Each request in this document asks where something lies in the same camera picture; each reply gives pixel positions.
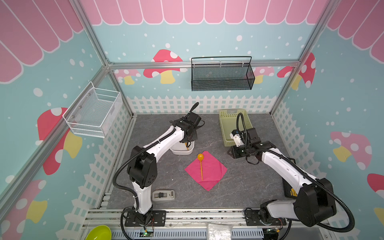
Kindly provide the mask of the white plastic tub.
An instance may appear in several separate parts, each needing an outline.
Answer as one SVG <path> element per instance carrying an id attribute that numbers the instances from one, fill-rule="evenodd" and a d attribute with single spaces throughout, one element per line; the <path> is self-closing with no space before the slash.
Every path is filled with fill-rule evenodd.
<path id="1" fill-rule="evenodd" d="M 189 151 L 187 151 L 186 145 L 178 142 L 178 143 L 174 144 L 170 148 L 170 150 L 175 155 L 185 156 L 185 155 L 190 155 L 193 152 L 194 147 L 195 147 L 195 142 L 192 142 L 191 145 L 189 146 Z"/>

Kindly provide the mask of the green perforated plastic basket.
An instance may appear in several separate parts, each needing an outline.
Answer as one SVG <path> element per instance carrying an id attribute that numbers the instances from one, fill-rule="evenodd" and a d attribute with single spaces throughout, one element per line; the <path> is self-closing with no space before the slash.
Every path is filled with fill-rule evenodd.
<path id="1" fill-rule="evenodd" d="M 227 109 L 219 111 L 219 121 L 225 147 L 235 145 L 230 134 L 233 130 L 237 129 L 237 116 L 239 113 L 243 114 L 246 128 L 251 129 L 253 126 L 245 109 Z"/>

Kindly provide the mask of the pink paper napkin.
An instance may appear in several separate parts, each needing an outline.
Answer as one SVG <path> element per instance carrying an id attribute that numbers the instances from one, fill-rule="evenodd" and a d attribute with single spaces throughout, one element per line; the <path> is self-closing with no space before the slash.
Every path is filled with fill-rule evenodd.
<path id="1" fill-rule="evenodd" d="M 210 191 L 222 180 L 228 169 L 208 151 L 204 151 L 202 154 L 204 155 L 204 180 L 201 180 L 200 161 L 197 158 L 185 168 L 185 171 L 196 183 L 206 191 Z"/>

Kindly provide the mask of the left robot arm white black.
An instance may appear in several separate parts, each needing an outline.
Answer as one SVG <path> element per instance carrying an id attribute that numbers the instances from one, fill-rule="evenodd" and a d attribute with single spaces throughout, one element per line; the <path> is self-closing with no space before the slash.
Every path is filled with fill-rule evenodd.
<path id="1" fill-rule="evenodd" d="M 197 130 L 202 126 L 202 121 L 193 110 L 199 105 L 196 102 L 190 111 L 180 119 L 171 121 L 170 128 L 159 138 L 150 144 L 136 146 L 131 151 L 131 156 L 126 160 L 113 176 L 113 186 L 133 194 L 135 203 L 131 209 L 135 222 L 145 226 L 153 219 L 153 204 L 151 200 L 151 186 L 158 175 L 157 162 L 175 144 L 186 144 L 191 147 L 197 139 Z M 127 169 L 127 173 L 133 183 L 133 188 L 125 187 L 117 183 L 119 174 Z"/>

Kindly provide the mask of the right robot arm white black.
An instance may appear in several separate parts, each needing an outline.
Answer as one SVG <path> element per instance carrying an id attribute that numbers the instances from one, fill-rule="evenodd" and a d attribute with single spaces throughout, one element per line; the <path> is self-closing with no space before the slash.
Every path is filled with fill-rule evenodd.
<path id="1" fill-rule="evenodd" d="M 234 159 L 255 157 L 259 163 L 272 168 L 297 193 L 290 201 L 270 200 L 260 205 L 258 218 L 264 225 L 272 224 L 277 219 L 289 222 L 301 222 L 307 227 L 315 225 L 336 233 L 347 233 L 354 229 L 355 218 L 348 206 L 334 194 L 333 185 L 325 178 L 319 179 L 301 169 L 286 157 L 274 144 L 262 142 L 256 129 L 247 128 L 245 117 L 238 113 L 236 128 L 231 132 L 235 145 L 228 151 Z M 340 205 L 348 217 L 345 227 L 335 228 L 323 222 L 337 214 Z"/>

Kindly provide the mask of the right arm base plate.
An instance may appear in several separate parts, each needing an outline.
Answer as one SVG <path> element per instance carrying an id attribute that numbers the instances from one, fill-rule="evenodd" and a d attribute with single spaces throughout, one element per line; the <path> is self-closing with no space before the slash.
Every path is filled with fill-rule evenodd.
<path id="1" fill-rule="evenodd" d="M 284 219 L 273 218 L 266 209 L 251 209 L 244 210 L 244 216 L 247 226 L 285 226 L 287 224 Z"/>

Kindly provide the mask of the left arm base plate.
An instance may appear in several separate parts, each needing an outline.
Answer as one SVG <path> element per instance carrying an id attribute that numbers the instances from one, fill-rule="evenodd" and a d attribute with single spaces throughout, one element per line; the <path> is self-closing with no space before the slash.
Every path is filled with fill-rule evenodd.
<path id="1" fill-rule="evenodd" d="M 164 227 L 166 220 L 166 211 L 149 210 L 146 214 L 141 214 L 128 209 L 122 213 L 125 227 Z"/>

